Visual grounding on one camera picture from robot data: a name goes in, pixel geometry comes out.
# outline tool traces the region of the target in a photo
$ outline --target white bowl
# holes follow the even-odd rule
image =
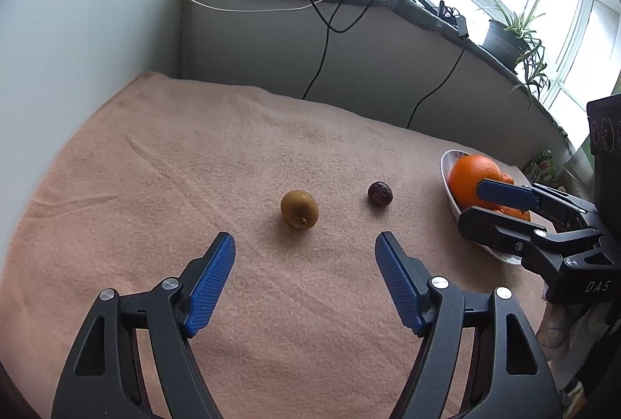
[[[446,191],[446,196],[448,197],[448,205],[451,207],[451,212],[453,213],[453,216],[455,217],[455,221],[459,220],[461,210],[459,206],[457,205],[457,202],[455,202],[455,199],[453,198],[453,194],[451,193],[451,190],[449,190],[448,188],[448,176],[450,175],[451,170],[453,169],[453,166],[455,165],[457,160],[467,155],[468,153],[464,151],[459,151],[458,149],[450,149],[449,151],[447,151],[445,154],[442,155],[442,160],[440,161],[440,171],[442,171],[442,182],[444,183],[444,190]],[[490,255],[492,255],[495,258],[498,258],[498,260],[502,261],[503,263],[507,263],[509,265],[521,265],[522,264],[522,258],[520,258],[519,256],[512,255],[510,253],[501,253],[500,251],[494,251],[493,249],[490,249],[487,246],[482,246],[480,244],[477,244],[477,246],[485,249]]]

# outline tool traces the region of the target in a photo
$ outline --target wall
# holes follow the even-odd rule
[[[0,263],[52,160],[143,71],[178,74],[181,0],[0,0]]]
[[[225,9],[298,7],[287,0],[200,0]],[[320,4],[330,16],[334,4]],[[343,28],[361,8],[344,6],[335,20]],[[222,13],[186,6],[184,23],[189,77],[254,85],[301,98],[315,74],[325,26],[312,9],[275,13]],[[331,35],[322,74],[309,100],[335,105],[367,118],[405,127],[414,105],[446,77],[460,54],[436,32],[414,26],[390,9],[370,8],[349,32]],[[523,167],[541,149],[558,165],[569,151],[549,115],[511,83],[465,52],[446,85],[427,99],[414,130],[475,147]]]

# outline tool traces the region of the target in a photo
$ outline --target pink towel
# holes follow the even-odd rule
[[[257,88],[145,74],[77,132],[30,203],[2,278],[0,359],[49,417],[97,294],[151,289],[228,231],[237,260],[192,341],[224,417],[387,418],[420,339],[401,324],[375,264],[381,231],[461,288],[509,287],[533,326],[543,314],[541,278],[458,233],[440,177],[440,158],[455,147]],[[366,200],[376,180],[394,192],[384,210]],[[309,231],[281,219],[292,189],[319,204]],[[459,409],[470,346],[465,331],[447,416]],[[143,359],[154,412],[168,417]]]

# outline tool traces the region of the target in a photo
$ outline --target metal screw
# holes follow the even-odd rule
[[[503,300],[508,300],[509,298],[511,298],[511,290],[502,286],[500,288],[496,288],[496,294],[499,296],[499,298],[502,298]]]
[[[179,281],[176,277],[169,277],[168,279],[164,279],[164,281],[161,283],[161,286],[165,290],[175,289],[177,286],[179,286]]]
[[[434,277],[431,280],[432,286],[438,289],[446,289],[448,288],[448,281],[444,277]]]
[[[114,298],[114,289],[104,289],[100,294],[99,294],[99,300],[103,300],[103,301],[107,301],[110,300],[111,298]]]

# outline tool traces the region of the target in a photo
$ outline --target orange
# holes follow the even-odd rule
[[[502,172],[502,181],[508,182],[509,184],[515,184],[515,182],[513,181],[513,177],[511,177],[508,174],[505,174],[504,172]]]
[[[504,180],[501,169],[487,156],[469,154],[455,162],[448,176],[448,187],[462,209],[473,205],[486,209],[498,208],[498,204],[484,202],[476,196],[476,186],[483,179]]]
[[[521,211],[518,209],[514,209],[513,207],[505,207],[501,206],[501,211],[503,214],[507,216],[513,216],[514,218],[520,218],[524,221],[530,221],[530,212],[529,211]]]

